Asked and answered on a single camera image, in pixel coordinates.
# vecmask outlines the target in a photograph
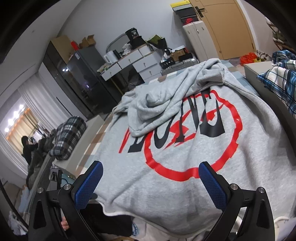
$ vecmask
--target beige curtain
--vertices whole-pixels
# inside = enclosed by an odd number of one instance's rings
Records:
[[[32,137],[36,130],[37,123],[38,119],[32,113],[30,108],[27,108],[11,127],[6,139],[19,153],[22,154],[23,150],[21,142],[22,136]]]

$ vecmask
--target brown box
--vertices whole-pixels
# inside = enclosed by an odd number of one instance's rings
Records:
[[[79,48],[86,48],[88,46],[93,46],[96,44],[96,41],[94,40],[94,34],[93,35],[88,35],[87,38],[84,37],[79,44]]]
[[[75,52],[68,36],[62,35],[58,38],[52,39],[51,42],[64,60],[64,62],[67,64],[69,62],[70,56]]]
[[[175,52],[171,53],[171,57],[174,59],[174,61],[179,61],[179,56],[182,56],[185,54],[185,51],[183,49],[176,50]]]

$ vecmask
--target kettle handle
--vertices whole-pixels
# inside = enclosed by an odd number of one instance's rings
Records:
[[[104,59],[108,64],[111,64],[111,61],[108,59],[107,55],[104,55]]]

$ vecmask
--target hand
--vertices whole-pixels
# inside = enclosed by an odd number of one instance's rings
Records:
[[[62,227],[63,227],[63,229],[64,229],[65,231],[68,230],[68,229],[70,228],[70,226],[68,225],[68,222],[67,222],[67,220],[66,220],[65,217],[62,217],[61,225],[62,225]]]

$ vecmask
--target sticker on refrigerator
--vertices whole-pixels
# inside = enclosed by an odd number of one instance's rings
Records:
[[[80,59],[80,56],[79,56],[78,53],[75,53],[75,56],[76,56],[77,59]]]

